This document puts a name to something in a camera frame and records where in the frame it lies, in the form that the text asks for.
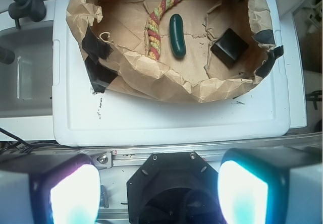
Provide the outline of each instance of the screw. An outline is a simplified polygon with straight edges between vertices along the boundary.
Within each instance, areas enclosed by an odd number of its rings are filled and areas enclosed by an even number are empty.
[[[108,162],[109,158],[107,157],[106,154],[102,154],[100,157],[96,159],[99,163],[105,164]]]
[[[196,158],[196,154],[193,152],[193,153],[190,154],[190,157],[191,157],[192,160],[194,160]]]

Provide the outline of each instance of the twisted rope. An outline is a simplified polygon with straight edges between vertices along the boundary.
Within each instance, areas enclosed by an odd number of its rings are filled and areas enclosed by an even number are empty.
[[[148,56],[158,60],[160,57],[160,33],[159,23],[163,14],[171,7],[177,5],[181,0],[162,0],[148,18],[148,36],[149,36],[149,52]]]

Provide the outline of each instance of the black block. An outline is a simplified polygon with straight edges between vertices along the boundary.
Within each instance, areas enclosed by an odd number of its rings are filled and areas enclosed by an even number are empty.
[[[248,47],[249,45],[229,28],[211,47],[211,51],[231,68]]]

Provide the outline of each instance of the black cable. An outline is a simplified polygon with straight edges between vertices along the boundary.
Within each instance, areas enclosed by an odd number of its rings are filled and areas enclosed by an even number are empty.
[[[0,132],[2,132],[3,134],[7,135],[8,137],[11,137],[11,138],[13,138],[13,139],[17,140],[18,142],[20,142],[20,143],[22,143],[22,144],[24,144],[24,145],[26,145],[26,146],[28,146],[28,147],[32,147],[32,144],[29,144],[29,143],[25,142],[25,141],[24,141],[24,140],[22,140],[20,137],[17,137],[16,135],[14,135],[14,134],[12,134],[12,133],[7,132],[5,129],[3,129],[3,128],[1,128],[1,127],[0,127]]]
[[[40,148],[40,147],[50,147],[50,146],[54,146],[54,147],[65,147],[65,148],[70,148],[70,149],[79,149],[79,147],[71,147],[71,146],[66,146],[66,145],[60,145],[57,141],[55,140],[44,140],[44,141],[37,141],[34,142],[32,144],[27,143],[26,141],[22,140],[20,137],[17,137],[16,135],[6,131],[5,129],[0,127],[0,132],[2,132],[3,134],[17,140],[18,142],[10,145],[2,150],[0,150],[0,154],[2,154],[4,151],[17,147],[20,144],[23,144],[23,147],[20,148],[16,148],[14,151],[11,151],[11,153],[15,152],[15,151],[19,151],[20,153],[31,153],[34,149],[36,148]]]

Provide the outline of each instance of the green plastic cucumber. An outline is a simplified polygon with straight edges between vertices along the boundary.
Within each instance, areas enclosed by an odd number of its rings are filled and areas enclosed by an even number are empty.
[[[170,19],[170,37],[174,56],[182,59],[186,54],[186,45],[184,40],[183,19],[179,14],[174,14]]]

